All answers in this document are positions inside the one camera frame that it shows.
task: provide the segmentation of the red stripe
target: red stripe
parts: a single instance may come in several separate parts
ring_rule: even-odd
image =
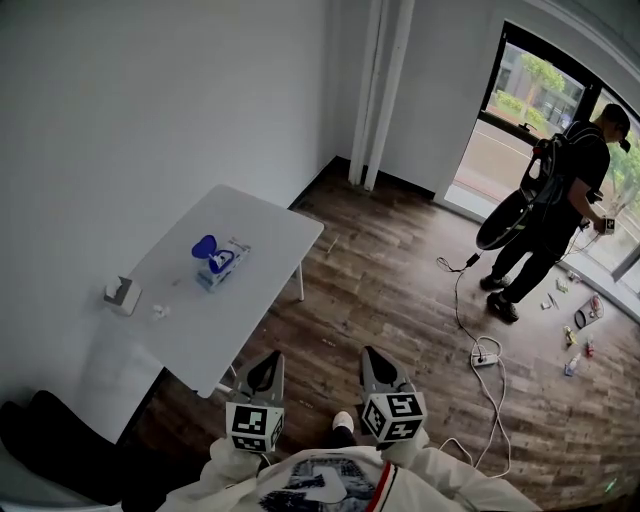
[[[373,499],[369,503],[367,510],[365,512],[373,512],[378,506],[378,502],[380,501],[380,497],[382,496],[382,490],[387,483],[387,479],[389,478],[389,472],[391,471],[391,464],[387,462],[382,470],[382,476],[380,477],[380,481],[378,482],[378,487],[376,488],[376,493],[373,495]]]

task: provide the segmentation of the black shoe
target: black shoe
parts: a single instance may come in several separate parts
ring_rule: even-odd
[[[491,275],[480,279],[480,288],[488,292],[493,290],[502,290],[510,284],[511,279],[509,279],[509,276],[504,276],[502,279],[498,279],[497,281],[491,277]]]
[[[520,316],[518,316],[518,310],[513,303],[502,301],[499,293],[490,293],[487,297],[487,304],[493,311],[498,313],[500,318],[505,322],[513,323],[520,318]]]

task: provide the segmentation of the white shoe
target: white shoe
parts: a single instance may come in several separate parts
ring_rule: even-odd
[[[335,430],[338,427],[347,427],[349,429],[349,432],[351,432],[353,434],[353,418],[351,417],[351,414],[349,414],[346,411],[340,411],[338,414],[336,414],[335,418],[333,418],[333,430]]]

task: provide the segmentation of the man in black clothing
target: man in black clothing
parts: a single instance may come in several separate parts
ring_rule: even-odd
[[[562,179],[560,200],[534,206],[525,229],[500,251],[491,274],[480,281],[484,290],[503,289],[491,293],[487,303],[504,320],[518,320],[514,304],[533,290],[562,258],[583,217],[593,222],[598,233],[604,233],[605,220],[591,208],[587,194],[600,188],[607,173],[607,144],[625,144],[629,128],[629,117],[622,107],[610,103],[593,123],[576,121],[565,130],[571,145],[567,148],[568,163],[556,170]],[[533,254],[511,282],[507,272],[527,252]]]

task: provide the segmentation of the black cap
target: black cap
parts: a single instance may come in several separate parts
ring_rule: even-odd
[[[629,116],[627,115],[627,113],[620,105],[609,103],[606,107],[604,107],[604,110],[602,111],[602,117],[604,117],[607,121],[616,123],[617,128],[624,134],[625,138],[620,141],[620,147],[628,153],[631,149],[631,144],[629,144],[626,136],[631,129],[631,121],[629,121]]]

